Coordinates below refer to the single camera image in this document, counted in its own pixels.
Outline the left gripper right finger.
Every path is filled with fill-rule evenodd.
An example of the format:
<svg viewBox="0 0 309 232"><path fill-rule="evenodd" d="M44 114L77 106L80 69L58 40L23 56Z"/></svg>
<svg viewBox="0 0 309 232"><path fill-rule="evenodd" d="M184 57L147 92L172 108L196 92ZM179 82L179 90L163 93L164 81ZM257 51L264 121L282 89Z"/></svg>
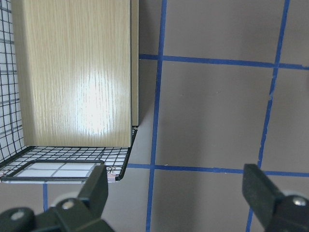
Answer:
<svg viewBox="0 0 309 232"><path fill-rule="evenodd" d="M309 199L281 191L256 164L245 164L242 195L266 232L307 232Z"/></svg>

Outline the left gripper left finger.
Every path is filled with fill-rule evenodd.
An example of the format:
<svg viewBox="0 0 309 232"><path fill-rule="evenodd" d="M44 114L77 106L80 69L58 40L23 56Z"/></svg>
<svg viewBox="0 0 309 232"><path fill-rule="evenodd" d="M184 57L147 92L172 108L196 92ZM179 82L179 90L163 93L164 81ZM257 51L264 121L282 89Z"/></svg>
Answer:
<svg viewBox="0 0 309 232"><path fill-rule="evenodd" d="M112 232L101 218L108 198L104 165L95 166L76 198L66 198L38 215L28 207L0 214L2 232Z"/></svg>

